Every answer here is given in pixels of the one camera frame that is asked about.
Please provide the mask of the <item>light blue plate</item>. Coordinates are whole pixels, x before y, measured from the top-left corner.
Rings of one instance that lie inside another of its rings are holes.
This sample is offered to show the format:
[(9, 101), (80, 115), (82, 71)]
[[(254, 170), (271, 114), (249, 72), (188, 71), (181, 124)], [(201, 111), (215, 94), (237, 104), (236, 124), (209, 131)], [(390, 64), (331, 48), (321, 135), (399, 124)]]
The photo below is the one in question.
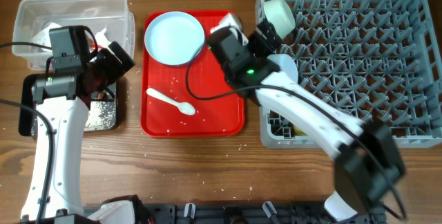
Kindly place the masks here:
[(189, 63), (202, 50), (202, 24), (186, 12), (165, 12), (155, 17), (144, 33), (144, 47), (157, 62), (167, 66)]

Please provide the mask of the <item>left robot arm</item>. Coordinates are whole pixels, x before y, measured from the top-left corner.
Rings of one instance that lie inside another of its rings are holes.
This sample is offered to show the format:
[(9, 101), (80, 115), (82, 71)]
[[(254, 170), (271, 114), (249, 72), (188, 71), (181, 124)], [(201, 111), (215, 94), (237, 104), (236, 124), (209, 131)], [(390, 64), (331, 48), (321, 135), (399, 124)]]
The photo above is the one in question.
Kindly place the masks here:
[(32, 180), (21, 210), (23, 223), (81, 216), (81, 144), (94, 93), (107, 91), (135, 62), (116, 42), (99, 48), (87, 26), (49, 31), (52, 55), (32, 89), (38, 118)]

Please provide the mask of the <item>white plastic spoon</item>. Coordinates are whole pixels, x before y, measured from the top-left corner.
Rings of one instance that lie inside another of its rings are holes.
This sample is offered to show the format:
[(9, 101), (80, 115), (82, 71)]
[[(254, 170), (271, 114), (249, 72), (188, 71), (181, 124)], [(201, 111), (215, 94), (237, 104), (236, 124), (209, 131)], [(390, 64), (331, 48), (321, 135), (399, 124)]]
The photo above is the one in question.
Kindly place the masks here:
[(166, 102), (168, 104), (171, 104), (173, 106), (176, 106), (180, 113), (185, 115), (194, 115), (196, 113), (195, 108), (188, 102), (177, 102), (170, 97), (166, 96), (165, 94), (155, 90), (154, 88), (147, 88), (146, 90), (147, 95), (150, 95), (151, 97), (154, 97), (158, 100), (161, 100), (163, 102)]

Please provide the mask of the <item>light blue rice bowl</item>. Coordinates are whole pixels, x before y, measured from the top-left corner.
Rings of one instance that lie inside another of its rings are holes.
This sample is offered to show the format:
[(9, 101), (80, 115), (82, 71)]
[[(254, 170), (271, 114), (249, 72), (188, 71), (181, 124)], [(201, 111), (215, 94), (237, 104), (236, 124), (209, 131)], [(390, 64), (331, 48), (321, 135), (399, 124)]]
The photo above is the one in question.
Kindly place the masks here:
[(288, 54), (272, 54), (267, 59), (279, 65), (281, 71), (285, 72), (293, 82), (298, 83), (298, 68)]

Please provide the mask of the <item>white tissue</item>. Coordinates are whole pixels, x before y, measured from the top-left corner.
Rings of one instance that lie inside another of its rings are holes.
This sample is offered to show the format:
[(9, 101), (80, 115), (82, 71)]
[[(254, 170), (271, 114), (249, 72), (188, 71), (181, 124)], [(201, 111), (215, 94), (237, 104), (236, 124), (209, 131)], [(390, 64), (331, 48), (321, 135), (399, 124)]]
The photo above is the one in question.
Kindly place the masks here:
[(41, 46), (44, 46), (42, 50), (45, 52), (51, 51), (51, 43), (50, 43), (50, 37), (49, 37), (49, 30), (53, 28), (61, 28), (59, 24), (51, 22), (46, 28), (39, 31), (33, 38), (32, 43), (39, 44)]

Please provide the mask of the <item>green bowl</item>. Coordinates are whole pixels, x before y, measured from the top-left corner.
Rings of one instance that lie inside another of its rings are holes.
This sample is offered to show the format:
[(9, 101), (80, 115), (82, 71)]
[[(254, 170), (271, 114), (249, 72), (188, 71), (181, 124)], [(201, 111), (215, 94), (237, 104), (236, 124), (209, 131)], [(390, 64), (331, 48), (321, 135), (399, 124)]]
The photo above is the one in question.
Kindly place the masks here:
[(291, 8), (285, 0), (270, 0), (264, 2), (264, 13), (281, 39), (284, 39), (296, 27), (296, 21)]

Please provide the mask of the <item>yellow cup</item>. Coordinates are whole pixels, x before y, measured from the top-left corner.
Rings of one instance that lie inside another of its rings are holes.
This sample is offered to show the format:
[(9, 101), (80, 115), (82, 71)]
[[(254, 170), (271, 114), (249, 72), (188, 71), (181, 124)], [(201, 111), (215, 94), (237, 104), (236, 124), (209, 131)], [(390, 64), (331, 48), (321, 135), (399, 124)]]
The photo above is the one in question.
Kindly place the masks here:
[(302, 129), (297, 127), (296, 125), (291, 124), (291, 128), (293, 130), (293, 135), (294, 136), (307, 136), (307, 134)]

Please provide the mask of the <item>white paper scrap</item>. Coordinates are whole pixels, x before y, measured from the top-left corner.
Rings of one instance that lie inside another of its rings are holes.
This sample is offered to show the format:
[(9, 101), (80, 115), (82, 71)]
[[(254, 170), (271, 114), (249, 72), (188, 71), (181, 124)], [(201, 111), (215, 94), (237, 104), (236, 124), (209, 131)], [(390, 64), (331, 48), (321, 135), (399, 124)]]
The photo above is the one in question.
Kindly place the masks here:
[(117, 35), (105, 27), (103, 30), (95, 34), (95, 39), (97, 41), (98, 49), (108, 48), (108, 46), (117, 40)]

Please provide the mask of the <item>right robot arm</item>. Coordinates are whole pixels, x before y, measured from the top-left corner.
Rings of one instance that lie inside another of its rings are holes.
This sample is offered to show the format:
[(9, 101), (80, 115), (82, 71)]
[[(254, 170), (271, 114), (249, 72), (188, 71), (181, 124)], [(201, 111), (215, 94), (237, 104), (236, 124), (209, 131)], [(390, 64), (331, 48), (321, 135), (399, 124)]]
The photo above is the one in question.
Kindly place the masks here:
[(232, 25), (219, 25), (206, 40), (233, 93), (288, 119), (334, 161), (334, 193), (325, 209), (346, 221), (382, 205), (392, 193), (407, 218), (395, 184), (405, 164), (391, 129), (379, 119), (362, 121), (330, 106), (304, 89), (272, 57), (281, 39), (272, 24), (261, 23), (249, 37)]

